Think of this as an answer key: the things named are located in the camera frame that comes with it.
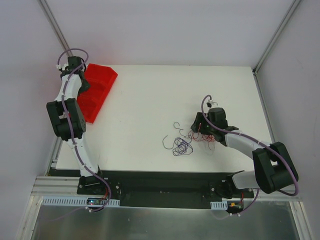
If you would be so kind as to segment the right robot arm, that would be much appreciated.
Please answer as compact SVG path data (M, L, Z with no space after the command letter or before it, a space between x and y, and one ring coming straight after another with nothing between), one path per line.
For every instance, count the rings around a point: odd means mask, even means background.
M217 187L224 198L237 197L244 189L261 190L266 194L280 192L292 197L298 195L299 175L283 143L259 141L241 132L228 124L221 107L210 108L207 113L198 112L190 129L193 133L213 137L216 142L253 161L252 171L234 172Z

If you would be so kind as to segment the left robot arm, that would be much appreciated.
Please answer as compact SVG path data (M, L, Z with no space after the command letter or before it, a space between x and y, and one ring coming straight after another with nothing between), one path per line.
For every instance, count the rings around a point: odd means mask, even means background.
M85 138L87 124L77 98L89 89L85 79L85 60L70 56L65 65L57 65L61 87L54 101L46 109L55 135L71 149L80 170L77 187L79 195L102 195L107 191L103 173L92 155Z

